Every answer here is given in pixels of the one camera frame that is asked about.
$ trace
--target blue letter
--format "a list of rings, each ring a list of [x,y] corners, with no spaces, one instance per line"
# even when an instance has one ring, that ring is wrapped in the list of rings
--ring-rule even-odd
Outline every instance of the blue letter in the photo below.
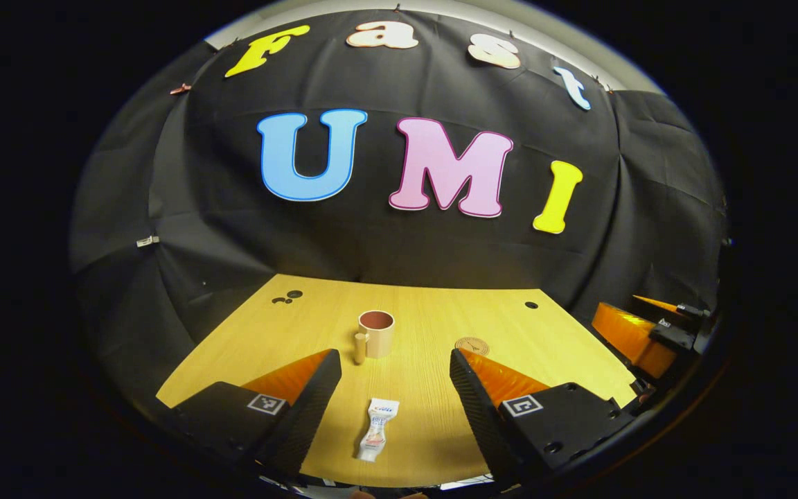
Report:
[[[568,95],[570,95],[574,104],[580,105],[584,110],[589,110],[589,102],[580,94],[580,91],[583,89],[583,83],[577,81],[577,78],[572,75],[571,71],[564,67],[554,67],[553,70],[558,73],[558,75],[562,76],[562,81],[566,85]]]
[[[341,192],[353,173],[355,129],[368,114],[360,110],[325,111],[320,118],[329,127],[328,165],[316,177],[304,177],[294,169],[297,130],[307,123],[299,113],[276,114],[257,123],[263,135],[260,146],[260,173],[263,184],[282,199],[320,201]]]

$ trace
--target table surface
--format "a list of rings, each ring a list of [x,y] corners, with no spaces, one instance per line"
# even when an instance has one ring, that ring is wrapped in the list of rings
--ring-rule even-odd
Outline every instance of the table surface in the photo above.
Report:
[[[303,296],[272,303],[291,290]],[[537,309],[526,302],[538,304]],[[387,357],[353,362],[357,319],[396,319]],[[301,472],[370,487],[421,487],[488,473],[449,377],[463,337],[488,357],[548,386],[574,381],[623,407],[633,375],[541,290],[454,290],[326,281],[278,274],[238,307],[175,369],[157,397],[174,407],[216,381],[244,385],[328,348],[341,354],[332,395]],[[355,459],[371,398],[399,401],[377,462]]]

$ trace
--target black fabric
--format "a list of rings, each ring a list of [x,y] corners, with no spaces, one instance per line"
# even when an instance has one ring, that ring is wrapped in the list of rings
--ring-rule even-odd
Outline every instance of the black fabric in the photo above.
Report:
[[[412,25],[418,46],[346,45],[354,26],[371,20]],[[310,25],[308,34],[292,37],[263,66],[224,79],[248,42],[301,24]],[[155,392],[171,369],[277,272],[423,287],[541,288],[585,320],[599,301],[623,306],[634,293],[716,306],[722,187],[681,111],[661,95],[609,94],[586,73],[519,40],[513,43],[520,69],[473,60],[466,47],[475,33],[506,39],[420,12],[327,14],[218,53],[200,45],[126,105],[86,167],[71,255],[73,271],[85,275],[83,303],[98,356],[131,400],[158,404]],[[590,111],[568,97],[554,65],[583,82]],[[193,89],[168,95],[181,82]],[[327,158],[320,114],[338,107],[368,114],[345,189],[320,202],[272,195],[260,178],[257,122],[306,114],[295,164],[314,175]],[[485,130],[513,140],[500,217],[463,215],[456,202],[446,211],[434,202],[423,211],[387,204],[405,157],[396,123],[408,116],[441,122],[457,154]],[[583,172],[562,234],[531,225],[550,192],[554,160]],[[434,199],[428,183],[425,193]],[[161,242],[135,246],[150,234]],[[131,302],[134,308],[126,304],[94,323],[101,304],[133,299],[152,308]]]

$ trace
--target letter m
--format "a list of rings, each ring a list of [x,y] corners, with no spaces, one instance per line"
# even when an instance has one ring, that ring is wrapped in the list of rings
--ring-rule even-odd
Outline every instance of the letter m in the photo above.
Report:
[[[389,197],[397,209],[424,209],[430,198],[424,194],[424,176],[440,209],[452,206],[469,181],[468,194],[457,208],[472,217],[494,218],[501,214],[497,201],[501,190],[504,158],[513,150],[513,140],[500,133],[481,132],[458,158],[441,123],[425,118],[405,118],[396,127],[405,134],[405,166],[399,190]]]

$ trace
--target round coaster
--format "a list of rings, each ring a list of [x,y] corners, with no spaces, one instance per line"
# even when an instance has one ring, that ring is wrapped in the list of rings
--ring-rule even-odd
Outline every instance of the round coaster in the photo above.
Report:
[[[455,342],[455,348],[465,348],[479,355],[488,355],[488,351],[490,351],[487,343],[479,338],[473,337],[460,338]]]

